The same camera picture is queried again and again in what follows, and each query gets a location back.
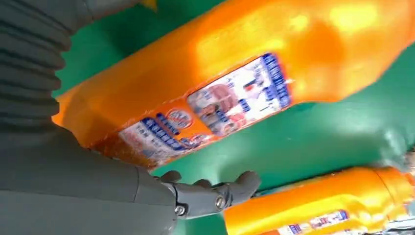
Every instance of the green surface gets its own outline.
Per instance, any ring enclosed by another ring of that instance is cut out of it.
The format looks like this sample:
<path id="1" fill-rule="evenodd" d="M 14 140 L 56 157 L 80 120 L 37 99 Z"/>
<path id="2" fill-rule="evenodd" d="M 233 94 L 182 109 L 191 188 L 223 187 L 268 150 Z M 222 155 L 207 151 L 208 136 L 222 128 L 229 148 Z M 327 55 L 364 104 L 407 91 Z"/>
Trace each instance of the green surface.
<path id="1" fill-rule="evenodd" d="M 220 0 L 160 0 L 157 14 L 135 7 L 83 29 L 58 73 L 67 90 L 210 9 Z M 399 161 L 415 142 L 415 46 L 376 84 L 337 103 L 301 104 L 160 168 L 183 182 L 234 180 L 257 171 L 269 188 L 376 160 Z M 221 216 L 181 221 L 177 235 L 224 235 Z"/>

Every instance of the label image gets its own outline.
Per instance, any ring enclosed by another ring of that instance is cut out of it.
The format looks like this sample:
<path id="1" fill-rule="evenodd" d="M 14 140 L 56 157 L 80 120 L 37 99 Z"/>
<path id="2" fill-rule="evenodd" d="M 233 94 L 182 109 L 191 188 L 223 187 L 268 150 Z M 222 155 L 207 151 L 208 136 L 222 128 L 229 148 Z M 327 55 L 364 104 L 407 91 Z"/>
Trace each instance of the label image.
<path id="1" fill-rule="evenodd" d="M 188 104 L 217 136 L 226 136 L 290 104 L 287 86 L 272 54 L 240 67 L 191 94 Z"/>

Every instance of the screw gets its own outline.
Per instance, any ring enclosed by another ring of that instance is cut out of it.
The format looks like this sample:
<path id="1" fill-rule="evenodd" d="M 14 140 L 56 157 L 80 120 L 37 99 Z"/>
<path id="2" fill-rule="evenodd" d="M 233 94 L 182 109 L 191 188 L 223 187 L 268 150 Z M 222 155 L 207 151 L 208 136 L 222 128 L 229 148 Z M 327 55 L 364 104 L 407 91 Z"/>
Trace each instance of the screw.
<path id="1" fill-rule="evenodd" d="M 186 208 L 184 206 L 178 205 L 174 209 L 174 212 L 176 213 L 176 215 L 181 216 L 184 215 L 184 213 L 186 213 Z"/>
<path id="2" fill-rule="evenodd" d="M 215 205 L 216 205 L 216 208 L 218 210 L 220 210 L 220 211 L 223 210 L 223 208 L 225 207 L 225 199 L 224 199 L 224 197 L 222 195 L 219 195 L 216 198 Z"/>

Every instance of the bottle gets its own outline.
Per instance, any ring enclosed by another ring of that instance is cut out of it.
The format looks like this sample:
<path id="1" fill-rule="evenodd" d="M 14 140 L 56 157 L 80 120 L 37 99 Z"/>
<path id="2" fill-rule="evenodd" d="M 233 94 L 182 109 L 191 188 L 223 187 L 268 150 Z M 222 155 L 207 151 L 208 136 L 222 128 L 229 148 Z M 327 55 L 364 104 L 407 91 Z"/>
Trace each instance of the bottle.
<path id="1" fill-rule="evenodd" d="M 84 147 L 154 168 L 302 102 L 375 82 L 412 0 L 228 0 L 58 97 Z"/>
<path id="2" fill-rule="evenodd" d="M 379 232 L 408 212 L 415 180 L 393 167 L 354 167 L 255 197 L 225 211 L 229 235 Z"/>

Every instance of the robotic arm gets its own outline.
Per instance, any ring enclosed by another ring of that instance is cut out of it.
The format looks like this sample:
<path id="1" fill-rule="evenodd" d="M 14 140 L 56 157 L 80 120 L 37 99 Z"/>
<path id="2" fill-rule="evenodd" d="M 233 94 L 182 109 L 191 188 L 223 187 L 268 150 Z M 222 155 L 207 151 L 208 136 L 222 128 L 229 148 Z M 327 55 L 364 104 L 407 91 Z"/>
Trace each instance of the robotic arm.
<path id="1" fill-rule="evenodd" d="M 179 218 L 220 212 L 260 185 L 177 183 L 83 149 L 51 121 L 70 36 L 138 0 L 0 0 L 0 234 L 164 235 Z"/>

